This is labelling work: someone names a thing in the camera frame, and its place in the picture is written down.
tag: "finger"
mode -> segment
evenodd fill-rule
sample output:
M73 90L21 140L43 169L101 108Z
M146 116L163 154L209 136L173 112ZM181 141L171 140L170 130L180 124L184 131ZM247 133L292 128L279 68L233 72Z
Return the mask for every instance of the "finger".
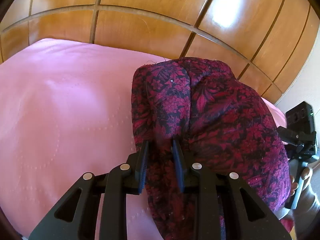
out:
M302 171L302 174L301 174L301 178L303 180L306 180L307 178L310 178L313 174L313 169L312 168L309 168L309 167L306 167L303 171Z
M310 182L311 182L311 177L307 178L307 179L304 181L302 190L305 190L305 189L310 185Z
M290 175L291 184L294 183L294 176Z
M294 182L291 184L291 189L296 190L298 188L299 184L297 182Z

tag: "patterned cloth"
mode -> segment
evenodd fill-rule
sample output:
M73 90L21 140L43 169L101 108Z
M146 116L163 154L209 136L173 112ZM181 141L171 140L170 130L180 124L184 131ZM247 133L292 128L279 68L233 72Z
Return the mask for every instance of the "patterned cloth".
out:
M153 140L146 189L164 238L192 239L195 197L181 194L170 147L212 171L237 172L273 211L290 190L286 152L261 97L237 81L221 61L185 57L140 67L132 83L132 123L137 150Z

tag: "red floral fabric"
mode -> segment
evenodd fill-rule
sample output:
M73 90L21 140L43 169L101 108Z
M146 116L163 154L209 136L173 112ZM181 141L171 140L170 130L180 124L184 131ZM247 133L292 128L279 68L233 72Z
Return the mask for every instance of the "red floral fabric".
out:
M221 61L185 57L140 67L132 83L137 150L153 140L146 178L148 203L164 238L192 239L193 195L181 194L170 151L183 151L212 171L237 172L276 210L290 190L286 152L260 96Z

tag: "human hand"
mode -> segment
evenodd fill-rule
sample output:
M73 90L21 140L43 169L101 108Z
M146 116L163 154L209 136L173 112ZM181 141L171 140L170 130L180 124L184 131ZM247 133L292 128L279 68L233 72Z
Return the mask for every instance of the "human hand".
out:
M310 185L312 174L313 174L313 169L309 168L309 167L306 167L302 171L301 178L302 178L302 180L304 180L302 190L305 190ZM290 175L290 180L291 180L291 190L290 190L289 196L293 196L295 190L298 188L298 183L294 182L294 176L292 176L292 175Z

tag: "pink bedsheet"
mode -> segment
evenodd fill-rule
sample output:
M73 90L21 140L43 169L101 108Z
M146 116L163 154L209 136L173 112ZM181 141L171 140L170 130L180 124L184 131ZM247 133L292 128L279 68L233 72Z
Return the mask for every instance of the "pink bedsheet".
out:
M164 60L44 39L0 65L0 206L18 232L28 237L83 173L109 172L135 152L132 77L141 65ZM162 239L145 191L127 196L127 228L129 240Z

